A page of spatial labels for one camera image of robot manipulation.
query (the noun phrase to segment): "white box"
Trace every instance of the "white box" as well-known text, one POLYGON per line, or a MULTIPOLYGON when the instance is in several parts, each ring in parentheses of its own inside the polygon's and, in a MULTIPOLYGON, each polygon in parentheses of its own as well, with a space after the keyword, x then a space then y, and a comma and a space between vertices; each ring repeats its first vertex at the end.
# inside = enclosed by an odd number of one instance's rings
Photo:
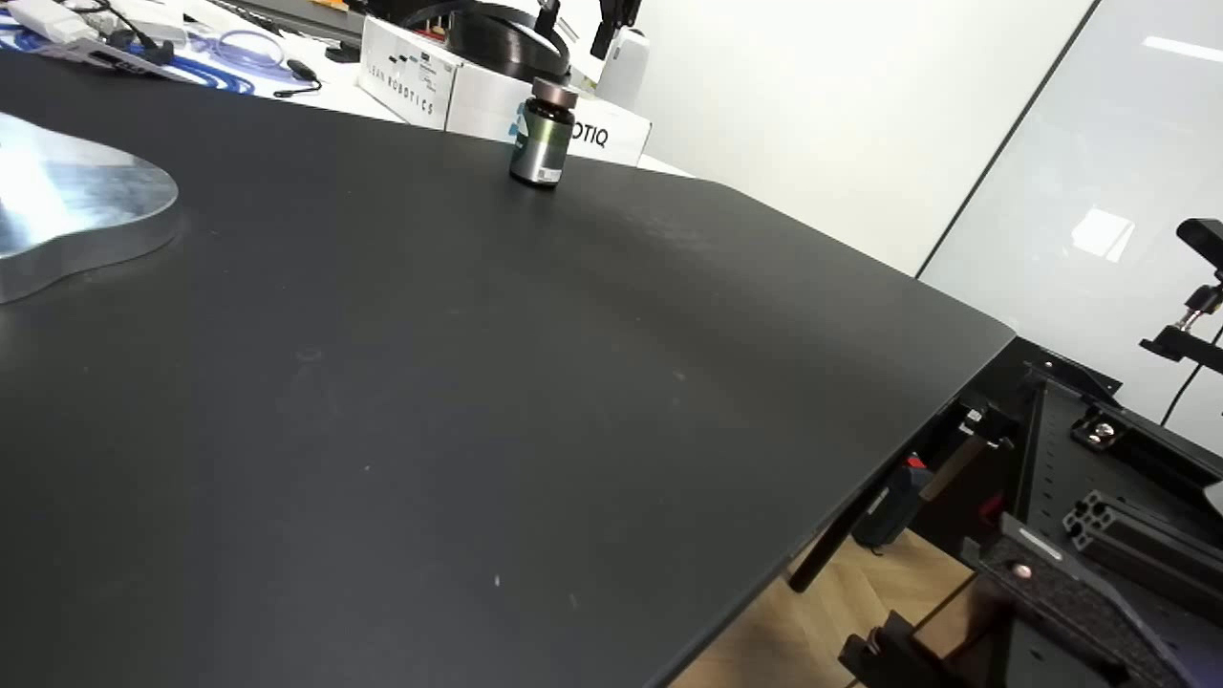
MULTIPOLYGON (((511 140, 516 112, 531 101, 531 84, 469 64, 438 43, 382 18, 365 25, 357 84, 413 127, 489 140, 511 140)), ((575 120, 575 157, 638 163, 651 120, 596 96, 582 96, 575 120)))

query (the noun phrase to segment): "silver metal plate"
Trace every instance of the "silver metal plate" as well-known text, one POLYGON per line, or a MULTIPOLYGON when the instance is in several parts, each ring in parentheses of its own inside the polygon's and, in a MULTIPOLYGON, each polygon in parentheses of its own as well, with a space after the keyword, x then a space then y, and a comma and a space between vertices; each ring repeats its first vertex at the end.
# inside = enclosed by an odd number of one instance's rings
POLYGON ((0 301, 153 252, 176 197, 163 169, 0 112, 0 301))

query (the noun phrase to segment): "small cylindrical object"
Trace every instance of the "small cylindrical object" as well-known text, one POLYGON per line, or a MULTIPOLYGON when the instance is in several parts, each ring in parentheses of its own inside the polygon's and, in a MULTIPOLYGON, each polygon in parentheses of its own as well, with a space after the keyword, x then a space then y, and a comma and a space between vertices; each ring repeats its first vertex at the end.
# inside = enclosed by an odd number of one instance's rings
POLYGON ((531 101, 521 108, 511 127, 516 148, 507 171, 531 186, 561 183, 561 169, 575 136, 575 103, 576 90, 537 79, 531 101))

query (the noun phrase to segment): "white wall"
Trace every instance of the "white wall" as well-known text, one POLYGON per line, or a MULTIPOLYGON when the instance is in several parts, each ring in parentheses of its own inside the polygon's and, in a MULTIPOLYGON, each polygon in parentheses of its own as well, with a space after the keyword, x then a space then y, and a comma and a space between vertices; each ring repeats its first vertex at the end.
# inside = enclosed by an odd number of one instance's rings
POLYGON ((1087 6, 646 0, 635 108, 655 157, 917 270, 1087 6))
MULTIPOLYGON (((1189 362, 1139 340, 1212 279, 1181 217, 1223 217, 1223 4, 1103 0, 926 279, 1117 376, 1158 420, 1189 362)), ((1171 427, 1223 455, 1223 376, 1171 427)))

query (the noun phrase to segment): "floor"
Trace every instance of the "floor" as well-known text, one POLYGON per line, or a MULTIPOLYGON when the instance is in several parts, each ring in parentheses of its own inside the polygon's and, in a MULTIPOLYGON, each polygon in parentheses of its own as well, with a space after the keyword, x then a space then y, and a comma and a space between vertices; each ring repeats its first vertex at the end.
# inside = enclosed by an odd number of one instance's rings
POLYGON ((836 665, 849 633, 868 633, 886 610, 920 622, 965 580, 966 571, 957 557, 910 530, 879 555, 844 541, 802 598, 771 580, 679 671, 675 688, 851 683, 836 665))

